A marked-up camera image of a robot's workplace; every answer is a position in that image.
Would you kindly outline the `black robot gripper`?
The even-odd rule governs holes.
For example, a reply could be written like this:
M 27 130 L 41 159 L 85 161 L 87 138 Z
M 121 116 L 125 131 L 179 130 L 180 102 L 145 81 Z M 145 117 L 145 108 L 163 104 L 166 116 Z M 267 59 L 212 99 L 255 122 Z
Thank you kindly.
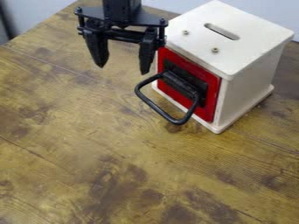
M 168 21 L 147 12 L 141 0 L 101 0 L 99 7 L 77 7 L 79 34 L 83 35 L 91 57 L 99 67 L 108 62 L 108 40 L 140 43 L 139 66 L 149 72 L 155 46 L 166 44 L 164 29 Z

